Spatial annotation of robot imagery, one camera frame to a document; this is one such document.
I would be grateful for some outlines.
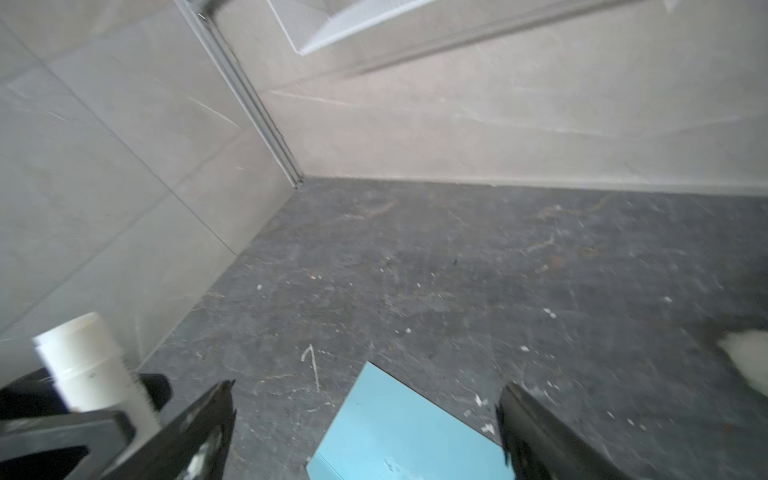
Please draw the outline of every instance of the dark gray floor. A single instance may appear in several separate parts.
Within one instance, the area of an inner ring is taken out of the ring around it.
[[[229,480],[305,478],[366,360],[477,430],[514,380],[636,475],[768,478],[715,345],[767,271],[766,199],[310,179],[145,369],[171,412],[237,380]]]

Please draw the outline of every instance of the metal strip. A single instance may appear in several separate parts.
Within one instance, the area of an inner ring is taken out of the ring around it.
[[[296,166],[283,135],[277,130],[277,126],[267,113],[256,90],[240,67],[240,63],[227,47],[221,32],[211,18],[208,8],[211,2],[207,0],[174,0],[174,2],[181,10],[181,14],[192,28],[197,39],[203,44],[203,48],[210,59],[214,61],[240,105],[245,109],[248,118],[253,122],[253,126],[261,134],[286,177],[296,188],[302,181],[301,171]]]

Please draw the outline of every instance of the white tube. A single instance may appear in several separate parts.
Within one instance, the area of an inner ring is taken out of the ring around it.
[[[149,395],[98,313],[88,313],[35,337],[35,350],[70,412],[122,410],[136,428],[121,463],[160,431]]]

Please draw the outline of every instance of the white plastic pipe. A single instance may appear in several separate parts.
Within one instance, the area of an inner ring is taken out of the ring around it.
[[[136,428],[121,463],[160,431],[149,395],[126,366],[123,350],[98,313],[88,313],[34,338],[35,350],[70,412],[122,410]]]

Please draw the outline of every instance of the wall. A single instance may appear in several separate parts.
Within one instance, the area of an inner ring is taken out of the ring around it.
[[[628,2],[349,68],[370,66],[363,47],[417,48],[517,2],[470,3],[305,58],[266,0],[230,0],[217,22],[307,175],[768,193],[765,2]]]
[[[0,384],[93,310],[137,365],[293,189],[172,2],[0,15]]]

